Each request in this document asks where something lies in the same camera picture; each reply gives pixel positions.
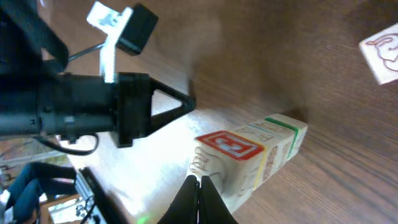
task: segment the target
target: yellow stripe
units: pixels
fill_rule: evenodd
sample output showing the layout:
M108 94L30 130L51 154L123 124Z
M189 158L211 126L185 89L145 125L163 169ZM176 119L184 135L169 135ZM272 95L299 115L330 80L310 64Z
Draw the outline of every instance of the yellow stripe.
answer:
M259 167L259 171L257 173L257 178L256 181L254 182L254 189L257 188L257 186L259 185L259 181L260 181L260 177L261 177L261 172L267 162L267 152L268 152L268 148L264 146L264 154L262 155L262 159L261 159L261 163L260 163L260 167Z

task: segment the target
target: wood grain surface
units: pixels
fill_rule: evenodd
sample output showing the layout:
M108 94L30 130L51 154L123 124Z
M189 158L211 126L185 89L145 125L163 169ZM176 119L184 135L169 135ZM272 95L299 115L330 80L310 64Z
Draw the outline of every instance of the wood grain surface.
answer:
M44 2L75 53L105 35L85 21L92 0ZM135 1L101 1L122 11ZM195 94L197 109L129 149L102 134L90 166L133 223L156 223L181 186L195 136L272 113L309 123L300 153L236 213L240 223L398 223L398 83L379 86L361 40L398 22L398 1L142 0L159 16L142 55L117 71L145 72ZM98 74L98 52L68 71ZM155 97L155 110L175 102Z

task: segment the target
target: printed drawing on block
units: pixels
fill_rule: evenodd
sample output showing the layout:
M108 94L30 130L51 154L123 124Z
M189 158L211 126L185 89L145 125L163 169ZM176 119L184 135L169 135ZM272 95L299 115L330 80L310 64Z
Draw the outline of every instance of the printed drawing on block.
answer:
M255 131L255 130L253 130L251 128L247 128L247 127L238 129L238 130L236 130L236 132L252 134L252 135L256 136L262 142L267 142L267 141L269 141L269 140L274 138L274 136L272 136L272 135L258 133L257 131Z
M278 169L280 169L287 160L287 153L289 152L290 147L292 146L292 142L288 142L285 144L284 148L282 149L282 158L280 160L280 164Z
M382 35L367 41L366 45L376 48L377 56L387 69L398 72L398 34Z
M188 168L199 177L208 175L214 185L217 184L216 186L219 187L220 193L224 192L224 182L228 175L228 170L220 157L205 152L201 147L196 147L195 157Z
M292 130L289 128L285 128L285 127L279 126L278 124L273 124L273 123L266 122L266 121L261 122L261 123L255 123L254 125L258 128L270 130L270 131L273 131L275 133L280 133L280 134L290 134L292 132Z
M271 174L271 170L272 167L274 166L274 161L277 153L278 153L278 146L275 146L272 148L271 152L268 155L265 171L262 176L262 181L267 180L269 175Z
M240 185L239 185L239 190L236 192L238 197L242 197L248 190L252 190L254 187L254 181L256 179L258 167L254 168L252 171L250 171L248 174L246 174Z
M398 79L398 24L364 39L359 48L380 85Z

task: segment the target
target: green light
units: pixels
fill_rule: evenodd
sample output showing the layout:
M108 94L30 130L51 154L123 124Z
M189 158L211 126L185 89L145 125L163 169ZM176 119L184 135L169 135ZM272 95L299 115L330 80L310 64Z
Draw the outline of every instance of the green light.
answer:
M138 219L137 224L145 224L146 221L148 221L149 219L149 215L145 216L145 217L141 217L140 219Z

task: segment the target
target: person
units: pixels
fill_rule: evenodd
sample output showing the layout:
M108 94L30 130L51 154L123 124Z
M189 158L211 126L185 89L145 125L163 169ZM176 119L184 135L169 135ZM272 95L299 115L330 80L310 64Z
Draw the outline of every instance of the person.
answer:
M76 179L72 167L60 167L51 164L32 162L27 164L21 174L7 190L0 195L0 206L4 209L3 222L24 223L30 220L33 211L40 211L39 197L46 195L77 194L74 181L62 182L54 178Z

